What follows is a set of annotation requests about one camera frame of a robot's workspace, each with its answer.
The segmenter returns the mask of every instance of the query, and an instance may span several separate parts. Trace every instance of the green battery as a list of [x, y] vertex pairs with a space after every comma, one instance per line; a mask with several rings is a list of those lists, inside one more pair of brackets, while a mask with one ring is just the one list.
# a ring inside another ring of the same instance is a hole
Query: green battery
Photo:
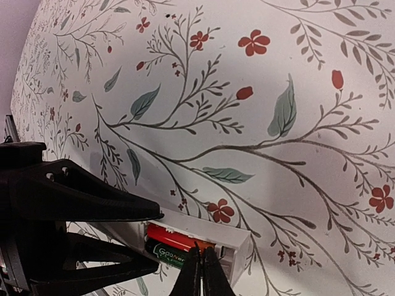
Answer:
[[163, 261], [179, 269], [183, 267], [186, 255], [188, 254], [185, 251], [178, 250], [154, 239], [147, 240], [145, 249], [148, 253], [157, 257], [160, 261]]

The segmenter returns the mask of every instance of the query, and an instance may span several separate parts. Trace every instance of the red battery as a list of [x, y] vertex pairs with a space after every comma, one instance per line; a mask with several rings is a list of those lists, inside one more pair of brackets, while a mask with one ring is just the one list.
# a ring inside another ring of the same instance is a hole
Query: red battery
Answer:
[[195, 247], [195, 243], [202, 252], [207, 247], [215, 247], [215, 244], [194, 239], [178, 232], [168, 232], [162, 226], [150, 223], [147, 227], [147, 236], [169, 246], [188, 252]]

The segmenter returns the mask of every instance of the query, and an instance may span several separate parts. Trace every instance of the small flower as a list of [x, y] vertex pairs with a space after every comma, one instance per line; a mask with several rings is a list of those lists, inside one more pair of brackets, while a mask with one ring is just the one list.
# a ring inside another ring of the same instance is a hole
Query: small flower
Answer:
[[236, 98], [237, 100], [245, 100], [251, 97], [253, 94], [254, 92], [252, 91], [252, 87], [247, 86], [246, 88], [241, 88], [238, 90], [236, 93]]
[[344, 80], [341, 71], [332, 71], [332, 84], [336, 89], [343, 89]]
[[66, 98], [68, 98], [68, 97], [69, 97], [69, 90], [66, 89], [66, 90], [63, 92], [63, 101], [65, 102], [65, 101], [66, 101]]
[[50, 113], [49, 119], [54, 121], [54, 118], [55, 118], [55, 107], [51, 107], [49, 109], [49, 113]]
[[389, 196], [390, 188], [388, 185], [384, 185], [383, 189], [373, 188], [372, 198], [369, 200], [369, 205], [376, 208], [377, 213], [381, 213], [385, 206], [392, 209], [394, 207], [394, 199]]
[[235, 211], [231, 207], [227, 206], [227, 204], [228, 202], [225, 199], [220, 199], [218, 201], [218, 205], [210, 203], [207, 206], [207, 210], [214, 213], [212, 216], [216, 223], [219, 221], [229, 223], [230, 217], [235, 214]]
[[203, 42], [206, 42], [209, 39], [208, 34], [204, 34], [202, 31], [198, 31], [196, 35], [192, 35], [191, 43], [189, 44], [191, 47], [195, 47], [198, 51], [203, 50]]
[[265, 46], [270, 44], [270, 38], [261, 35], [260, 30], [254, 30], [250, 34], [250, 38], [242, 37], [239, 40], [239, 47], [246, 47], [246, 54], [248, 57], [256, 54], [265, 54], [267, 48]]
[[141, 23], [139, 23], [136, 26], [136, 30], [138, 30], [140, 33], [144, 33], [144, 28], [148, 28], [148, 26], [150, 24], [150, 22], [146, 22], [146, 20], [147, 20], [147, 17], [143, 17], [141, 19]]
[[138, 70], [140, 70], [143, 67], [144, 67], [144, 62], [140, 62], [140, 63], [137, 64], [136, 70], [138, 71]]

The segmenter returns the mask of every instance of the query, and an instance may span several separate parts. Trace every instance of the white battery holder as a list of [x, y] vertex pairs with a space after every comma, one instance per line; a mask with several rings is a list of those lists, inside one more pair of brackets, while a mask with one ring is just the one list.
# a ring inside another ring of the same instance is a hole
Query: white battery holder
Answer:
[[165, 216], [160, 220], [90, 224], [120, 243], [156, 261], [159, 260], [144, 248], [149, 223], [162, 226], [170, 232], [178, 232], [194, 239], [213, 243], [222, 269], [233, 287], [245, 270], [247, 257], [252, 250], [251, 232], [202, 220], [166, 208], [161, 208], [161, 210]]

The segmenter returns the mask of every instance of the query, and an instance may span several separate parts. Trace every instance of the black clamp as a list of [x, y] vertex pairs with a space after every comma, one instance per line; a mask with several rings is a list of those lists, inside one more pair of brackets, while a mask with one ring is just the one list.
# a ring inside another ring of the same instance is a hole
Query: black clamp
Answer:
[[[0, 296], [77, 296], [155, 272], [156, 261], [67, 233], [65, 222], [159, 219], [159, 205], [71, 160], [43, 162], [45, 149], [38, 142], [0, 145]], [[78, 261], [119, 264], [76, 269]]]

